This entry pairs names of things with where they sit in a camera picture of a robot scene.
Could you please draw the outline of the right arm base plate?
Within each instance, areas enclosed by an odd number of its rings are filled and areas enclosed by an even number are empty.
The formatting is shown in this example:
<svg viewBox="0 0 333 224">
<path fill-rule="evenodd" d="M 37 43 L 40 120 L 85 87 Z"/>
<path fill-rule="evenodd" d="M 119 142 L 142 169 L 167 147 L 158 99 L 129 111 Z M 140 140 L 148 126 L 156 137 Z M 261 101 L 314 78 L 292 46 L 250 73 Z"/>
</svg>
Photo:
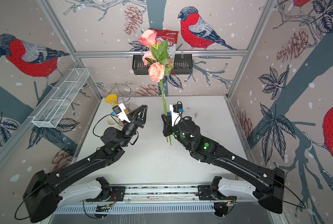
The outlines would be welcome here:
<svg viewBox="0 0 333 224">
<path fill-rule="evenodd" d="M 225 196 L 220 191 L 218 186 L 214 185 L 198 185 L 198 193 L 200 201 L 217 201 L 217 200 L 231 200 L 236 201 L 236 197 L 233 196 Z"/>
</svg>

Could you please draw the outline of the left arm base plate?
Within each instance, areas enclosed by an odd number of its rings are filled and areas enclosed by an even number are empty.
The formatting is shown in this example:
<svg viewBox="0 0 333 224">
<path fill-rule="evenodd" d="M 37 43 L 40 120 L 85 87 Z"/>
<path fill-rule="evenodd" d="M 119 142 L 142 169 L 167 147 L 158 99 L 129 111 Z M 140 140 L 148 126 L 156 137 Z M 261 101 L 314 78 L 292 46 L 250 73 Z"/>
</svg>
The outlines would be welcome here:
<svg viewBox="0 0 333 224">
<path fill-rule="evenodd" d="M 111 186 L 102 188 L 101 193 L 93 199 L 86 199 L 87 202 L 122 202 L 124 199 L 125 186 Z"/>
</svg>

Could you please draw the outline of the pink flower bouquet green stems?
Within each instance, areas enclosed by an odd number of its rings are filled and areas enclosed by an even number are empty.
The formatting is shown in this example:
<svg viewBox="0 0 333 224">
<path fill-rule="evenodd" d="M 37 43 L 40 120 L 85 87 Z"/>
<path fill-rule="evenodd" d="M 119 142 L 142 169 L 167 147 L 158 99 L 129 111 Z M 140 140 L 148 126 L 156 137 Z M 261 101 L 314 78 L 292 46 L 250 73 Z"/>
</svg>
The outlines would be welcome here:
<svg viewBox="0 0 333 224">
<path fill-rule="evenodd" d="M 138 40 L 149 50 L 143 55 L 142 61 L 148 66 L 148 75 L 153 82 L 159 83 L 163 102 L 164 115 L 167 116 L 167 102 L 164 89 L 165 77 L 170 76 L 171 67 L 168 65 L 168 42 L 157 39 L 157 32 L 151 29 L 144 31 Z"/>
</svg>

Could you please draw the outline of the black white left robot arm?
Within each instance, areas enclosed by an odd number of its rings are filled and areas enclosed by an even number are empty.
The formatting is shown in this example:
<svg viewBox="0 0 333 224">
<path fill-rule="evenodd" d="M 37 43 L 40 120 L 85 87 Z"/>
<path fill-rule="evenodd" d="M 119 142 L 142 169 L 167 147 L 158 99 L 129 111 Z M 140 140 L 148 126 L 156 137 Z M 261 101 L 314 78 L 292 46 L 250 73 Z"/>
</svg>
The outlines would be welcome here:
<svg viewBox="0 0 333 224">
<path fill-rule="evenodd" d="M 48 218 L 56 209 L 85 200 L 108 200 L 114 193 L 104 177 L 76 185 L 85 176 L 118 161 L 124 154 L 123 148 L 130 144 L 137 129 L 143 128 L 147 120 L 147 106 L 141 105 L 128 114 L 122 130 L 109 127 L 101 140 L 104 143 L 94 153 L 65 168 L 45 173 L 35 173 L 23 195 L 23 204 L 31 223 Z"/>
</svg>

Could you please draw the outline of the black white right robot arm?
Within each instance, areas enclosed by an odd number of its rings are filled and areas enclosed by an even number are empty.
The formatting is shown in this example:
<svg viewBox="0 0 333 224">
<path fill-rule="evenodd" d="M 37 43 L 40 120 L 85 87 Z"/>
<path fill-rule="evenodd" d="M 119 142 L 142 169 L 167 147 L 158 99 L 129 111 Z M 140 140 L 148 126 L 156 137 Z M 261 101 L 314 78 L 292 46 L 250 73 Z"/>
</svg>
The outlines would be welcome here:
<svg viewBox="0 0 333 224">
<path fill-rule="evenodd" d="M 191 119 L 176 123 L 171 116 L 162 115 L 161 118 L 165 137 L 173 135 L 194 159 L 226 169 L 252 184 L 256 188 L 252 194 L 263 208 L 277 214 L 283 212 L 283 170 L 264 168 L 237 156 L 218 142 L 201 135 L 200 127 Z"/>
</svg>

